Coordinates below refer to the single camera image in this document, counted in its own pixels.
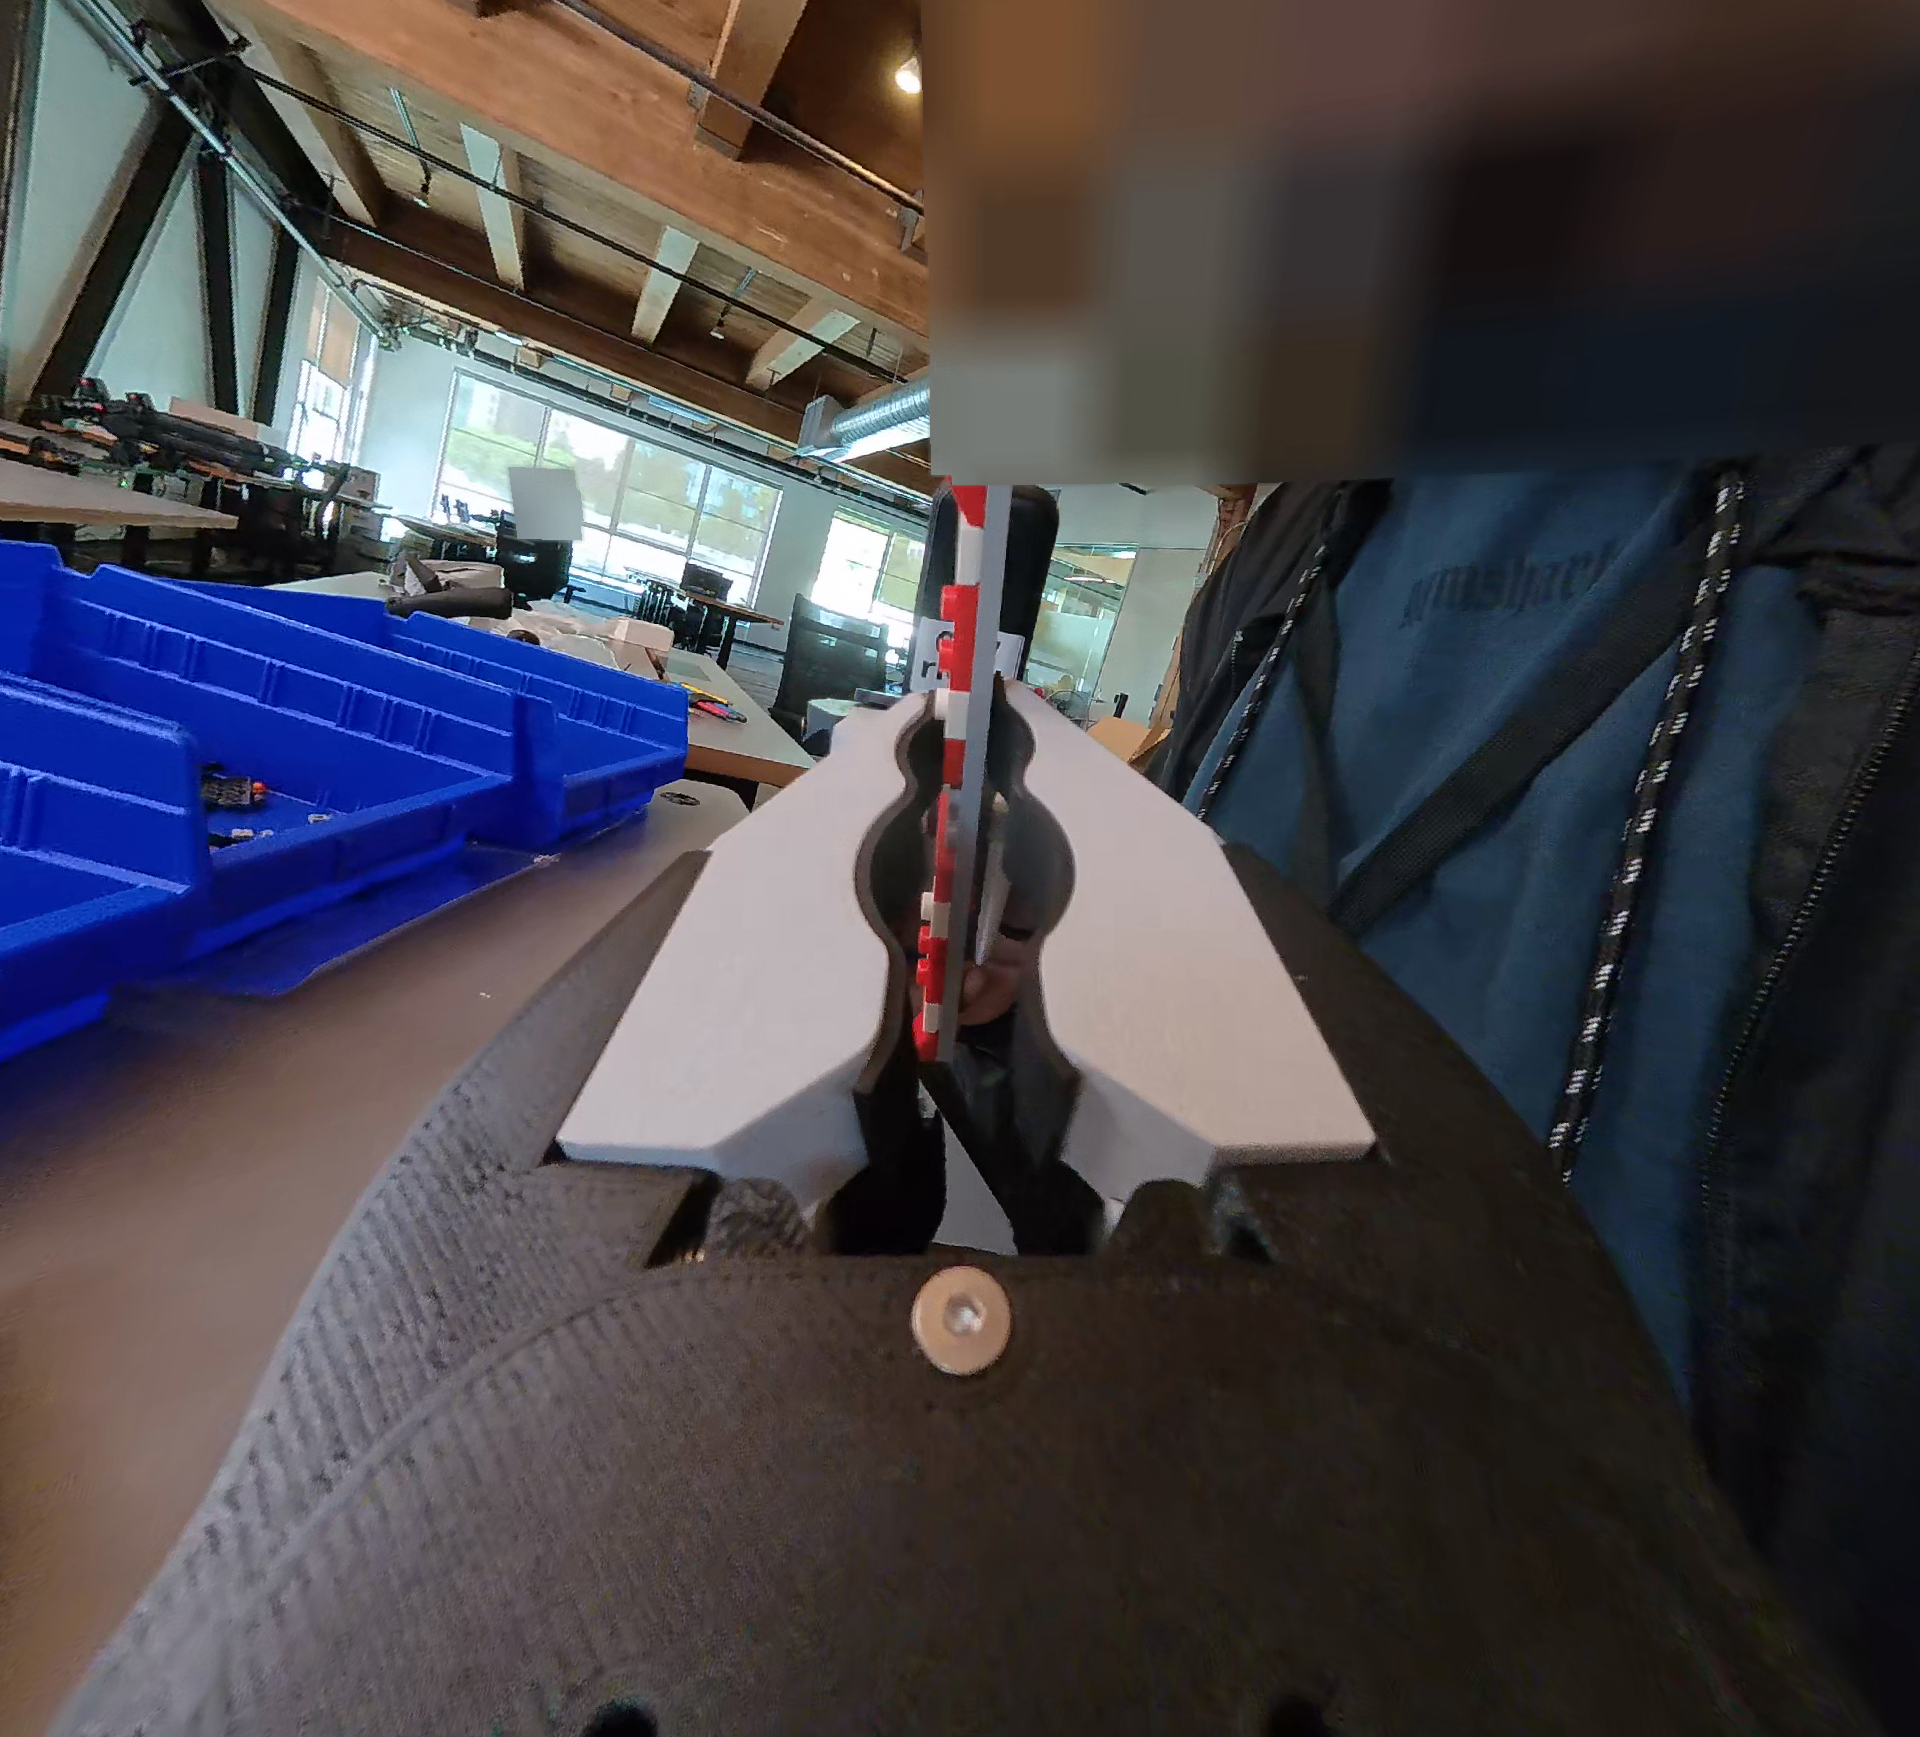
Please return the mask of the silver ventilation duct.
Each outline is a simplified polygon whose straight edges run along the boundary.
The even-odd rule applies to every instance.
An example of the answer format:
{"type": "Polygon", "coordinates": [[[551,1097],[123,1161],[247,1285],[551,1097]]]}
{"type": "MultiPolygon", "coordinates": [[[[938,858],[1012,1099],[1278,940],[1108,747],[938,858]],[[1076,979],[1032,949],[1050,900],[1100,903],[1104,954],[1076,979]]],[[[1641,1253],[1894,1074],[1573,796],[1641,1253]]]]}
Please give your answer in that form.
{"type": "Polygon", "coordinates": [[[893,452],[931,435],[931,381],[917,377],[887,385],[851,405],[822,395],[807,402],[795,449],[815,461],[851,464],[893,452]]]}

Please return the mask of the red white brick wing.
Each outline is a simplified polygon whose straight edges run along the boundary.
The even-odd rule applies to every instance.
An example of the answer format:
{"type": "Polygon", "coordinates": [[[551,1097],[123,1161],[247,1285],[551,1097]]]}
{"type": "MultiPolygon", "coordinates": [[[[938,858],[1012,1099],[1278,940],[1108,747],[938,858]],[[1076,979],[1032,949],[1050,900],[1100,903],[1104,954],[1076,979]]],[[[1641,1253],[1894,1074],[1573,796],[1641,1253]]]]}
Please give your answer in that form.
{"type": "Polygon", "coordinates": [[[950,638],[935,691],[942,730],[942,789],[929,815],[929,876],[924,890],[922,995],[915,1050],[924,1064],[948,1064],[959,1029],[966,970],[978,925],[976,866],[985,849],[988,757],[995,696],[998,617],[1012,523],[1009,485],[956,489],[953,580],[942,608],[950,638]]]}

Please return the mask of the person in blue hoodie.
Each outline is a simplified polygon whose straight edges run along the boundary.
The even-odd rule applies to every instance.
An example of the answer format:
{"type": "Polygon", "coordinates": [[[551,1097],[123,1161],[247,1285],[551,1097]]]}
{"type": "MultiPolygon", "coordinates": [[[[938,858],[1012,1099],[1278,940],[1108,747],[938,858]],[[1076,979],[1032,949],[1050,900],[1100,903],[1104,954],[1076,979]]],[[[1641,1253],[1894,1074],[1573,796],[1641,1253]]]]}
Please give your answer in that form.
{"type": "Polygon", "coordinates": [[[1918,463],[1868,447],[1908,561],[1824,597],[1817,713],[1850,777],[1794,819],[1812,863],[1711,1103],[1711,1300],[1679,1400],[1792,1605],[1884,1731],[1915,1733],[1918,463]]]}

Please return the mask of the black office chair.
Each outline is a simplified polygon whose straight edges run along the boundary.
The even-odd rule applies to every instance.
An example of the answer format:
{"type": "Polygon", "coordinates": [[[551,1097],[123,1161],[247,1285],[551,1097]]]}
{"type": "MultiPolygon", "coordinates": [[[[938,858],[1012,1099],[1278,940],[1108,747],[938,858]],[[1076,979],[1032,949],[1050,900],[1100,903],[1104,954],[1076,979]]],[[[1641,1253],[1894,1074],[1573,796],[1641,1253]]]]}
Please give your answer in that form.
{"type": "Polygon", "coordinates": [[[792,600],[789,614],[769,716],[792,734],[801,732],[809,703],[887,687],[891,638],[881,622],[833,613],[803,594],[792,600]]]}

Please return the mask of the person's blue hooded sweatshirt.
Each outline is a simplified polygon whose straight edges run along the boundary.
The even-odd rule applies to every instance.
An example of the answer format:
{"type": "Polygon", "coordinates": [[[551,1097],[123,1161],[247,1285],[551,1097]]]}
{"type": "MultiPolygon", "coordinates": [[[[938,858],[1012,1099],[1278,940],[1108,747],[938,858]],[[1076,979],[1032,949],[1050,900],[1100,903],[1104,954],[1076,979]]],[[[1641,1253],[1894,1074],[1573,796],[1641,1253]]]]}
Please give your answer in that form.
{"type": "Polygon", "coordinates": [[[1852,774],[1824,597],[1908,561],[1879,457],[1284,485],[1182,638],[1160,782],[1545,1144],[1685,1403],[1709,1113],[1812,860],[1796,816],[1852,774]]]}

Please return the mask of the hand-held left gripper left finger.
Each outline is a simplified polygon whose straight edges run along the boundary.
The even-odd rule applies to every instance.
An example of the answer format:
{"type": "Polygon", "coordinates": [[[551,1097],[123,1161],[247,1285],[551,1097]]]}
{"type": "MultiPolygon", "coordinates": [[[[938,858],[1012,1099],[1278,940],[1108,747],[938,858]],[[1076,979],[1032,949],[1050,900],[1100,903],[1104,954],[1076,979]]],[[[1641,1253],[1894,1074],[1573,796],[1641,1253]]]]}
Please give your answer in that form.
{"type": "Polygon", "coordinates": [[[767,1180],[836,1236],[928,1236],[948,1131],[911,1023],[944,730],[857,710],[719,835],[557,1126],[573,1162],[767,1180]]]}

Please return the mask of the white table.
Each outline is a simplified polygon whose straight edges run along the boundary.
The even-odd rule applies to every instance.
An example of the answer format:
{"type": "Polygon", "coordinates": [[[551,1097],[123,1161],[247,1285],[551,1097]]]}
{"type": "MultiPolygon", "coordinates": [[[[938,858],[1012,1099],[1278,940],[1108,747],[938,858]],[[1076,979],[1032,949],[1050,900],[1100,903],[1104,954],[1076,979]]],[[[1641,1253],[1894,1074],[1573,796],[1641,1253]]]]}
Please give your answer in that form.
{"type": "Polygon", "coordinates": [[[317,585],[236,589],[269,617],[445,668],[508,694],[545,703],[562,738],[595,732],[683,750],[683,774],[753,801],[812,765],[772,716],[716,665],[672,650],[665,630],[637,621],[573,618],[518,608],[509,621],[395,618],[369,574],[317,585]]]}

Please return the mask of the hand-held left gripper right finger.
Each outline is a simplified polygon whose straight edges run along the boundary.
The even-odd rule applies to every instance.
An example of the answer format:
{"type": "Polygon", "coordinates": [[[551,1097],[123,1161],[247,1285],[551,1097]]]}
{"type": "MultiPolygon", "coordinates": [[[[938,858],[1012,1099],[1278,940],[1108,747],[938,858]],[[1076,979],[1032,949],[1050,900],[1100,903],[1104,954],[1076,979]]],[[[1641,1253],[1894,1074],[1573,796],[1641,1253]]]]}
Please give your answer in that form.
{"type": "Polygon", "coordinates": [[[1368,1157],[1225,846],[1039,694],[994,703],[969,963],[1017,979],[959,1100],[966,1239],[1096,1245],[1146,1184],[1368,1157]]]}

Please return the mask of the grey brown desk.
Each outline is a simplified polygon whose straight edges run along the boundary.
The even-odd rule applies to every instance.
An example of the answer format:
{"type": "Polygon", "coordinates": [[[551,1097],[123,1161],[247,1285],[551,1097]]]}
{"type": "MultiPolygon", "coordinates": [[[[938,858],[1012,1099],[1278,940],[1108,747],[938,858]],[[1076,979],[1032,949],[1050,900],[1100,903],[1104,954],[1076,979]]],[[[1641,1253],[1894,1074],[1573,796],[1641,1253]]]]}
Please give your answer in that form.
{"type": "Polygon", "coordinates": [[[683,782],[282,997],[133,993],[3,1064],[3,1733],[45,1729],[153,1576],[425,1103],[744,813],[683,782]]]}

